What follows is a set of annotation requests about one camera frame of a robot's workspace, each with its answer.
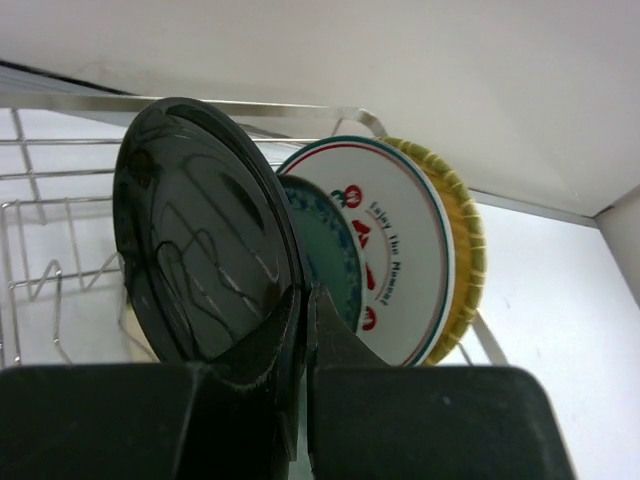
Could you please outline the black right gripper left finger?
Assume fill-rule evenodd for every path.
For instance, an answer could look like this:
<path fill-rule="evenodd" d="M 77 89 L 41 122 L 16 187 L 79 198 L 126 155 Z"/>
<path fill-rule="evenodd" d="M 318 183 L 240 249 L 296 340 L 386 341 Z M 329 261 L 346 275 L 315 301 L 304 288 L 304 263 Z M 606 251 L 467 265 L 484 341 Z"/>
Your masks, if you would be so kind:
<path fill-rule="evenodd" d="M 297 454 L 302 292 L 289 287 L 264 323 L 212 364 L 199 388 L 207 461 L 288 461 Z"/>

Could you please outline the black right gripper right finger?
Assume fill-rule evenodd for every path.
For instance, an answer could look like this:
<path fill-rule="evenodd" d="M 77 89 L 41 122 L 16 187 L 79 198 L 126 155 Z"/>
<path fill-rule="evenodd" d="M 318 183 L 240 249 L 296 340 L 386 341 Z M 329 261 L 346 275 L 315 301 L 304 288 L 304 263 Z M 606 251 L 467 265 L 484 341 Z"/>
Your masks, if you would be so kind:
<path fill-rule="evenodd" d="M 367 381 L 388 365 L 347 326 L 329 290 L 311 290 L 307 315 L 307 449 L 315 479 L 339 479 L 355 468 L 357 439 L 367 433 Z"/>

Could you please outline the blue floral round plate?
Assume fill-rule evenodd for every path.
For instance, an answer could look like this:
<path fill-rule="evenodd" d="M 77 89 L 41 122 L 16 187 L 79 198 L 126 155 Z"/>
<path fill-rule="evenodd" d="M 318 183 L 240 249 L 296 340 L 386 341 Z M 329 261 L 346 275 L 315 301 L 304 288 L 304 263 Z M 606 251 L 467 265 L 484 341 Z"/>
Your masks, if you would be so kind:
<path fill-rule="evenodd" d="M 365 307 L 364 259 L 351 224 L 334 198 L 291 174 L 278 179 L 290 203 L 313 280 L 324 284 L 338 314 L 356 332 Z"/>

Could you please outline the white plate red characters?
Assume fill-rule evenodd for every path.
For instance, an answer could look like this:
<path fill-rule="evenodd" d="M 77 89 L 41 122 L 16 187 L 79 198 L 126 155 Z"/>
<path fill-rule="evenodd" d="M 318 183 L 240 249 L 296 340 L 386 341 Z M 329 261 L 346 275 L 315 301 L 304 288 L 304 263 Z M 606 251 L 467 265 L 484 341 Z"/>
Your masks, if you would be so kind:
<path fill-rule="evenodd" d="M 277 171 L 329 194 L 354 230 L 365 263 L 360 339 L 388 364 L 423 364 L 455 284 L 452 228 L 427 175 L 389 142 L 349 135 L 313 142 Z"/>

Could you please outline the yellow woven pattern plate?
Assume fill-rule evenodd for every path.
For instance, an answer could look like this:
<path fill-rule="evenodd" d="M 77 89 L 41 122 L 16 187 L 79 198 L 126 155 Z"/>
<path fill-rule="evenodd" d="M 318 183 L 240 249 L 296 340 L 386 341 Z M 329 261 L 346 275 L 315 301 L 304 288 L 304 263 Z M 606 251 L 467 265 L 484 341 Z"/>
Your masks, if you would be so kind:
<path fill-rule="evenodd" d="M 455 170 L 435 152 L 408 140 L 383 137 L 383 142 L 406 154 L 435 186 L 451 225 L 455 253 L 452 305 L 434 348 L 423 366 L 442 361 L 473 325 L 481 303 L 487 271 L 483 221 L 470 190 Z"/>

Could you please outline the cream plate brown smear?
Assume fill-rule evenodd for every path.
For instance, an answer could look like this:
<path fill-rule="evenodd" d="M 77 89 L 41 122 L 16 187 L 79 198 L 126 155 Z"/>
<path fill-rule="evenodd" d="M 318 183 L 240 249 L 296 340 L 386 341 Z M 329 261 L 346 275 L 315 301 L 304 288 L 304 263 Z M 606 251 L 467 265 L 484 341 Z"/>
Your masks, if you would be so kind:
<path fill-rule="evenodd" d="M 125 288 L 121 289 L 116 321 L 130 359 L 137 363 L 154 361 L 155 354 L 142 331 Z"/>

